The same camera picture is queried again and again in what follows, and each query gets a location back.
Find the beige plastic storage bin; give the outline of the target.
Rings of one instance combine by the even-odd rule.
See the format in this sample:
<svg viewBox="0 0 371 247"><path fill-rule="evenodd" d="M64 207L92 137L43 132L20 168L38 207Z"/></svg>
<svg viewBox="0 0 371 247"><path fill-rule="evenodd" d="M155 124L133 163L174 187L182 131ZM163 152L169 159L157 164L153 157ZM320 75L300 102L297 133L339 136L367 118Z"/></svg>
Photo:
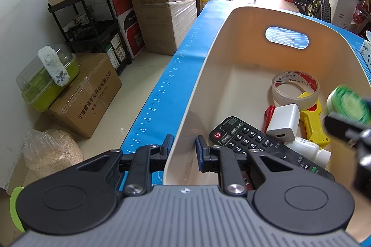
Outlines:
<svg viewBox="0 0 371 247"><path fill-rule="evenodd" d="M320 101L345 84L362 96L370 82L346 40L290 13L257 7L232 11L202 65L163 177L167 246L356 246L346 231L303 235L265 222L242 197L219 190L218 175L200 172L195 139L225 118L253 127L273 102L272 79L285 71L319 81Z"/></svg>

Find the small white pill bottle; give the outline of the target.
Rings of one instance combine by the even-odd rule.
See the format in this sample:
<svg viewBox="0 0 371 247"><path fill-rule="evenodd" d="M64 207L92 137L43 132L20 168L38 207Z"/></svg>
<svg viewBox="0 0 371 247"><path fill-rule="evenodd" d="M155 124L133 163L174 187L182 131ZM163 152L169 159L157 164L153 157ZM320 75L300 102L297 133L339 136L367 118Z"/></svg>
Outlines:
<svg viewBox="0 0 371 247"><path fill-rule="evenodd" d="M316 143L298 136L293 142L285 142L285 145L322 168L326 168L331 158L330 151L321 149Z"/></svg>

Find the red white appliance box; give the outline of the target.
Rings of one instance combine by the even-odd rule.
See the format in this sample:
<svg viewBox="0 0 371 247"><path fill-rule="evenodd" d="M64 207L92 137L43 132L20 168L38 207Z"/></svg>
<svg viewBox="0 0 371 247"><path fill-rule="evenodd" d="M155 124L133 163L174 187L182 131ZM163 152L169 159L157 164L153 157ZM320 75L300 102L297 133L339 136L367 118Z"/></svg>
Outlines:
<svg viewBox="0 0 371 247"><path fill-rule="evenodd" d="M140 26L131 0L112 0L126 48L135 59L145 47Z"/></svg>

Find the white usb wall charger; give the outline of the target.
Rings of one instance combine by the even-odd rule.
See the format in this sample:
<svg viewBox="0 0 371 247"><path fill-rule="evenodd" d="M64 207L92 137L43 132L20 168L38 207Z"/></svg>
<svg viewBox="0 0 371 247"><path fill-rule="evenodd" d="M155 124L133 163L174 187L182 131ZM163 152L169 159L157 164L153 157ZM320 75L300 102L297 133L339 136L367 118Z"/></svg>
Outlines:
<svg viewBox="0 0 371 247"><path fill-rule="evenodd" d="M280 142L293 142L299 127L300 110L296 104L276 107L266 134Z"/></svg>

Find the green plastic lidded container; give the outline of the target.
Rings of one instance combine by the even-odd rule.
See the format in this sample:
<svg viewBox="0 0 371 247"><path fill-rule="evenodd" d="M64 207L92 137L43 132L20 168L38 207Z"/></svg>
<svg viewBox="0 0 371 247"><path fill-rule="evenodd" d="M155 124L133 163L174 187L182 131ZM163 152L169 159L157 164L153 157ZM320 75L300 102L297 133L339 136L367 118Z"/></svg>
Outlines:
<svg viewBox="0 0 371 247"><path fill-rule="evenodd" d="M58 58L66 69L69 80L64 86L57 85L42 62L36 56L16 78L23 100L38 112L46 111L57 99L62 91L77 77L79 66L76 55L72 54L66 46L52 46Z"/></svg>

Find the floor cardboard box chinese text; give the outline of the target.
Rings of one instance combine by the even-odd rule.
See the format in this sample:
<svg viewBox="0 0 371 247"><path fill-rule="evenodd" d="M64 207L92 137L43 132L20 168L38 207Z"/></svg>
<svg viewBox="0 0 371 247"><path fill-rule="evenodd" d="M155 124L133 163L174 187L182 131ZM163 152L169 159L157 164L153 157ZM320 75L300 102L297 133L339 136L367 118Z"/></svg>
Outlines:
<svg viewBox="0 0 371 247"><path fill-rule="evenodd" d="M91 138L121 88L107 54L79 54L79 74L46 113L83 138Z"/></svg>

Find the black tv remote control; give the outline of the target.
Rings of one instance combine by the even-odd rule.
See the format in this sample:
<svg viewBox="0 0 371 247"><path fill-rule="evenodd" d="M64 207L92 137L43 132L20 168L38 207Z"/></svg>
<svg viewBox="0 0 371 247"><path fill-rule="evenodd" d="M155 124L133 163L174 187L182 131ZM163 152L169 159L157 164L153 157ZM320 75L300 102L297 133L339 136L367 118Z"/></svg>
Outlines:
<svg viewBox="0 0 371 247"><path fill-rule="evenodd" d="M237 154L245 155L251 149L259 150L314 174L322 175L330 180L335 179L329 171L316 162L234 116L227 117L214 128L209 133L209 139L213 144L228 147Z"/></svg>

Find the plastic bag of grain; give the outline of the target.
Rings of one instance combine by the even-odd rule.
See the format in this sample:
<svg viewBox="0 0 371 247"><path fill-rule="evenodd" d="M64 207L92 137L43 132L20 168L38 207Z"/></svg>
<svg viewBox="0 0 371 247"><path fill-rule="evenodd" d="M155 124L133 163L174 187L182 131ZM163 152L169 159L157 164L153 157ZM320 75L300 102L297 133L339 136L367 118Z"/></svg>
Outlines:
<svg viewBox="0 0 371 247"><path fill-rule="evenodd" d="M84 160L73 137L57 129L28 130L22 152L27 168L39 179Z"/></svg>

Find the black metal shelf rack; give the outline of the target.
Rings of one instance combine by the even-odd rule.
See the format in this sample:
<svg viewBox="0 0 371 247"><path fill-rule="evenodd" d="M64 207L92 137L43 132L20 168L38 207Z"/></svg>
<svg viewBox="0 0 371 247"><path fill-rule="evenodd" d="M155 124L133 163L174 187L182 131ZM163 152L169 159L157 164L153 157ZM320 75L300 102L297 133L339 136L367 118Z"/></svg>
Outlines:
<svg viewBox="0 0 371 247"><path fill-rule="evenodd" d="M131 64L111 0L65 0L48 11L71 52L105 53L117 74Z"/></svg>

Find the clear tape roll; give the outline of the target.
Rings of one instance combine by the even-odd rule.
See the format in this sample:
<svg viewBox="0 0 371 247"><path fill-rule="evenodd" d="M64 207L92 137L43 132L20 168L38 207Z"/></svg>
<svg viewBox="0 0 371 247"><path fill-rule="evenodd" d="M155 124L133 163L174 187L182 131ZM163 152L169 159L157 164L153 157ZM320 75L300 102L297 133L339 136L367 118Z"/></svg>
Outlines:
<svg viewBox="0 0 371 247"><path fill-rule="evenodd" d="M296 104L300 110L314 106L318 100L320 84L310 74L285 71L272 79L272 96L280 106Z"/></svg>

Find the patterned tissue box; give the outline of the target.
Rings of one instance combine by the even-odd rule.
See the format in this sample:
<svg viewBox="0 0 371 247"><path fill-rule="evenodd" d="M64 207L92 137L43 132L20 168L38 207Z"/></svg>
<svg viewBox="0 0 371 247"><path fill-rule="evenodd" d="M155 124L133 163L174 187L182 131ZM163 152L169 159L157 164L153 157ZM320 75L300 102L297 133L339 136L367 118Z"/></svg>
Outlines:
<svg viewBox="0 0 371 247"><path fill-rule="evenodd" d="M368 69L371 71L371 32L366 31L366 39L360 47L360 54L363 57Z"/></svg>

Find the white rolled cloth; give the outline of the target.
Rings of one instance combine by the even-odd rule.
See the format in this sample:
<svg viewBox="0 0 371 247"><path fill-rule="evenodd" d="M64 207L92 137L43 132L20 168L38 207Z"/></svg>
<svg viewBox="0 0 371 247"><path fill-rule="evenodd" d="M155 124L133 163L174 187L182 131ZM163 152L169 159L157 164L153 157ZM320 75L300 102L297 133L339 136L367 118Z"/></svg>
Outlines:
<svg viewBox="0 0 371 247"><path fill-rule="evenodd" d="M53 48L50 46L41 48L38 51L38 58L56 85L63 87L68 84L70 76Z"/></svg>

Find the yellow toy gun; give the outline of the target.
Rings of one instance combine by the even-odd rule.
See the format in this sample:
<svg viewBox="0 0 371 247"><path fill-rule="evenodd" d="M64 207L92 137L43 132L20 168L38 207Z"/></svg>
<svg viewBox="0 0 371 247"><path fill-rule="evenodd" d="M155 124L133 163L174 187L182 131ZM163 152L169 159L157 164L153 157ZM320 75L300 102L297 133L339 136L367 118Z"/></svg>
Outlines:
<svg viewBox="0 0 371 247"><path fill-rule="evenodd" d="M323 109L319 100L311 108L300 110L300 121L304 123L306 139L317 144L320 149L326 147L331 142L322 128L320 119L322 111Z"/></svg>

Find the blue silicone baking mat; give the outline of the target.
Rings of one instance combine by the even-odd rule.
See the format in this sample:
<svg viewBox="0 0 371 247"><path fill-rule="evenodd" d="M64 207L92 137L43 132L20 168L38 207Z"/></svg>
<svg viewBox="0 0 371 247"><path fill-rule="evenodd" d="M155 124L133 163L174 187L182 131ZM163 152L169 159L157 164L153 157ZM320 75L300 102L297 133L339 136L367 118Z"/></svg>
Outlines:
<svg viewBox="0 0 371 247"><path fill-rule="evenodd" d="M204 7L124 140L121 148L125 154L134 153L144 145L160 145L169 133L173 135L173 147L207 54L226 19L237 8L240 7L235 2L221 0L212 0ZM360 37L310 17L290 14L318 22L339 33L349 43L370 82L370 71L360 54L363 42ZM152 190L142 196L124 198L112 219L102 226L102 230L111 235L113 245L167 246L161 244L165 237L164 216L167 209L163 201L164 172L165 167L163 171L152 173Z"/></svg>

